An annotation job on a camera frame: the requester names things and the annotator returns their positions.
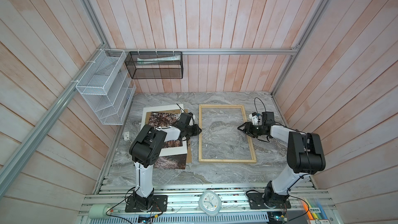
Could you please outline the light wooden picture frame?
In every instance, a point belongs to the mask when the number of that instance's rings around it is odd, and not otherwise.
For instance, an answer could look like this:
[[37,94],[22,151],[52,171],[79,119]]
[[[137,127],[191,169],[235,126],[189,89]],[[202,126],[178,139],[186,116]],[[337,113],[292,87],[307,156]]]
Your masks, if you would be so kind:
[[[243,117],[243,121],[247,121],[247,116],[246,116],[246,111],[244,105],[238,104],[238,105],[231,105],[231,104],[200,104],[199,105],[199,127],[202,128],[202,110],[205,108],[228,108],[228,109],[240,109]],[[249,151],[251,154],[251,159],[243,159],[243,160],[238,160],[238,159],[204,159],[203,158],[203,132],[199,134],[199,144],[198,144],[198,150],[199,150],[199,162],[208,162],[208,163],[257,163],[257,158],[254,150],[254,145],[251,137],[247,138],[248,145],[249,145]]]

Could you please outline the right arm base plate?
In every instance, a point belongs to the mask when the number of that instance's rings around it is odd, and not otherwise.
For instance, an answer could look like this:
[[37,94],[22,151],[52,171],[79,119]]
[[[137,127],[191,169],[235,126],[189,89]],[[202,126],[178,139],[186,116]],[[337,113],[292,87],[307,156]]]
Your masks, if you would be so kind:
[[267,205],[264,202],[263,195],[264,193],[254,192],[254,191],[251,191],[246,194],[250,209],[277,209],[277,208],[290,209],[291,208],[290,201],[288,200],[284,204],[278,204],[276,206]]

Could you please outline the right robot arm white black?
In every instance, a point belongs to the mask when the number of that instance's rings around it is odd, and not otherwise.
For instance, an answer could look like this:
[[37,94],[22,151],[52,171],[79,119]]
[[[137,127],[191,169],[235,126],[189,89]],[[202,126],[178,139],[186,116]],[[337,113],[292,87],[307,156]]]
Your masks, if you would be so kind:
[[239,131],[250,138],[258,140],[259,137],[265,136],[265,142],[274,138],[288,145],[287,166],[280,175],[268,182],[263,193],[257,190],[245,193],[250,208],[289,207],[288,198],[295,184],[306,176],[323,171],[326,167],[320,136],[291,129],[276,122],[273,112],[254,112],[249,117],[250,121],[237,127]]

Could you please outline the white photo mat board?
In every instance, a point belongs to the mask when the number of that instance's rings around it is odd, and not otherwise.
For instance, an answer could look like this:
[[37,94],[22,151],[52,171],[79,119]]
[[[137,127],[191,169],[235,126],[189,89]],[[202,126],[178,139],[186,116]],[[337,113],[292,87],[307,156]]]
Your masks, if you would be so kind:
[[[181,113],[181,109],[177,106],[177,104],[173,105],[165,105],[165,106],[154,106],[154,107],[144,107],[142,114],[142,122],[141,128],[145,125],[147,113],[150,112],[164,112],[164,111],[174,111],[178,114]],[[182,146],[172,147],[172,148],[162,148],[160,152],[161,157],[165,156],[174,156],[174,155],[183,155],[188,153],[188,144],[187,141],[182,142]]]

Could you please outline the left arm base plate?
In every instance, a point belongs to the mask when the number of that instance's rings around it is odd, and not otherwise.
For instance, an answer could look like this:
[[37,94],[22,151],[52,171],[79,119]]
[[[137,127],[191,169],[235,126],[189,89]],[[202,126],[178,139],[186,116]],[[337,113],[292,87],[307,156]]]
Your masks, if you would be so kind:
[[133,195],[127,198],[125,212],[165,212],[167,210],[168,196],[149,196],[143,198],[139,195]]

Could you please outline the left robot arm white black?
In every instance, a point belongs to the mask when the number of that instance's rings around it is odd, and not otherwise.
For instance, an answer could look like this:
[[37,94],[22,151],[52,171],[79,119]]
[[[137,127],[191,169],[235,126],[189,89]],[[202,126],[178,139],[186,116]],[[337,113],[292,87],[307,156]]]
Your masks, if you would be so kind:
[[158,160],[165,142],[189,140],[198,136],[202,129],[195,123],[193,113],[182,112],[168,127],[154,127],[146,124],[140,130],[129,149],[136,172],[136,187],[129,197],[144,208],[150,208],[153,201],[153,166]]

